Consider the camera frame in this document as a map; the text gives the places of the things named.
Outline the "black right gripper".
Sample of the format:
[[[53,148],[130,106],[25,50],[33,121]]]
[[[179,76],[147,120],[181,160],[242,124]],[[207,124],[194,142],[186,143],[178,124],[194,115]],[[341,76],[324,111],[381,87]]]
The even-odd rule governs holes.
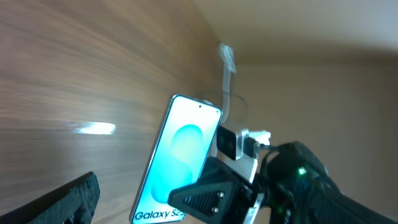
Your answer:
[[[211,224],[244,223],[262,192],[216,157],[209,157],[197,183],[174,189],[168,204]]]

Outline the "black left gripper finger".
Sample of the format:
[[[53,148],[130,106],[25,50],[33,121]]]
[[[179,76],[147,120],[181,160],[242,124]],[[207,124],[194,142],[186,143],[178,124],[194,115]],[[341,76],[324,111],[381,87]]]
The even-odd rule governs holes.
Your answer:
[[[90,224],[100,198],[97,176],[90,171],[79,178],[1,215],[1,223]]]

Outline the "blue Galaxy smartphone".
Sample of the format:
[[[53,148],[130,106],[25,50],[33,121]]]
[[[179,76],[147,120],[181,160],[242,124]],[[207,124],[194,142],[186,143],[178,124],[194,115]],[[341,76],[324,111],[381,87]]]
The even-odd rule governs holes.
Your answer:
[[[185,95],[171,97],[132,206],[131,223],[185,218],[185,212],[168,204],[169,194],[198,180],[222,114],[215,105]]]

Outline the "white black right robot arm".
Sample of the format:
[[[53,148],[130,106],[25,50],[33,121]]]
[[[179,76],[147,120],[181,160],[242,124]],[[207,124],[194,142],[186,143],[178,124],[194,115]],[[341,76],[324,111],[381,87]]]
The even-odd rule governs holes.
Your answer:
[[[205,223],[252,223],[262,208],[270,223],[393,223],[345,196],[301,142],[269,146],[252,182],[209,157],[196,183],[169,194],[168,204]]]

